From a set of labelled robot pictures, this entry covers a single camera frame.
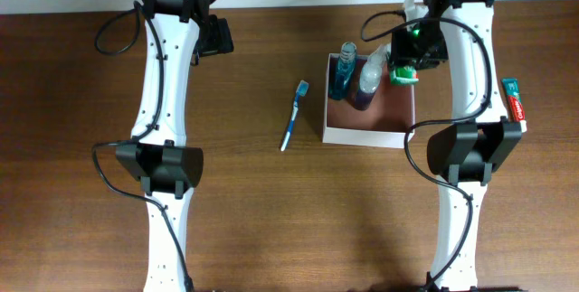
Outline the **clear spray bottle purple liquid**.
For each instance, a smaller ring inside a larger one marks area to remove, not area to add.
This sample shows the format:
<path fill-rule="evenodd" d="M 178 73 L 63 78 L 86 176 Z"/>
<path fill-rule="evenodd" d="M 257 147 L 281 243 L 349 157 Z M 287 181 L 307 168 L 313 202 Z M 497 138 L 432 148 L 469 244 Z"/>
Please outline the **clear spray bottle purple liquid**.
<path fill-rule="evenodd" d="M 381 44 L 368 56 L 360 72 L 354 94 L 354 108 L 358 110 L 367 110 L 369 108 L 380 85 L 387 57 L 388 44 Z"/>

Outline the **green soap box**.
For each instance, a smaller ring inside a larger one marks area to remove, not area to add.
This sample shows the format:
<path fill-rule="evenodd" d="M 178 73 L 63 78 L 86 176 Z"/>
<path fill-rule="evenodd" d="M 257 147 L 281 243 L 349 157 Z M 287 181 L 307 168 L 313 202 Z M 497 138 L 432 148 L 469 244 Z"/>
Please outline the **green soap box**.
<path fill-rule="evenodd" d="M 404 66 L 390 71 L 390 81 L 397 86 L 412 86 L 419 82 L 419 78 L 414 67 Z"/>

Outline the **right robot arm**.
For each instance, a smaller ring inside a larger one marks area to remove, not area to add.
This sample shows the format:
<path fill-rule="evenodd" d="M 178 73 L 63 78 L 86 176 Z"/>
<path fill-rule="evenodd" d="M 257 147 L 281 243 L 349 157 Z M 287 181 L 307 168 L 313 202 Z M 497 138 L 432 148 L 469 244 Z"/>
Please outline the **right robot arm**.
<path fill-rule="evenodd" d="M 425 178 L 438 187 L 434 261 L 424 291 L 476 291 L 479 213 L 493 173 L 522 137 L 499 93 L 492 49 L 494 0 L 413 0 L 392 30 L 391 73 L 450 64 L 452 112 L 427 145 Z"/>

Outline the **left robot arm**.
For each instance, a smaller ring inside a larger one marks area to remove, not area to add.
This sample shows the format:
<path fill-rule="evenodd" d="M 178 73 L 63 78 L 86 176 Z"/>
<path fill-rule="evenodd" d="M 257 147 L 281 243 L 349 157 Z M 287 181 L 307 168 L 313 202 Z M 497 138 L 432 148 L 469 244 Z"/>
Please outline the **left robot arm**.
<path fill-rule="evenodd" d="M 139 114 L 116 157 L 140 183 L 147 207 L 146 291 L 191 291 L 185 262 L 187 216 L 204 156 L 186 144 L 190 67 L 201 57 L 233 51 L 227 22 L 210 14 L 216 0 L 142 0 L 147 61 Z"/>

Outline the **teal mouthwash bottle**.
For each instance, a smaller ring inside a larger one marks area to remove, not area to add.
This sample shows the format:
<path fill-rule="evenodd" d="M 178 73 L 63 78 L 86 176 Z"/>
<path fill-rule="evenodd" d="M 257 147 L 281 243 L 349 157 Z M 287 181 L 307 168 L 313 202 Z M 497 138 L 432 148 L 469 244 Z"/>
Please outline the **teal mouthwash bottle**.
<path fill-rule="evenodd" d="M 356 66 L 357 48 L 353 42 L 345 42 L 337 59 L 334 82 L 329 89 L 329 97 L 334 100 L 344 99 L 349 91 L 349 84 Z"/>

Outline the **red green toothpaste tube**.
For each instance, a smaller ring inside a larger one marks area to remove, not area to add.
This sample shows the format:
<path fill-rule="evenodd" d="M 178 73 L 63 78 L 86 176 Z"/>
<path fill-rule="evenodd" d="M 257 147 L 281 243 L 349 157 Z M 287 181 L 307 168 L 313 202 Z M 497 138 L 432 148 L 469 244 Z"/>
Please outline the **red green toothpaste tube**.
<path fill-rule="evenodd" d="M 515 78 L 505 78 L 501 80 L 503 89 L 506 93 L 512 118 L 521 126 L 523 133 L 527 132 L 527 120 L 520 96 L 518 80 Z"/>

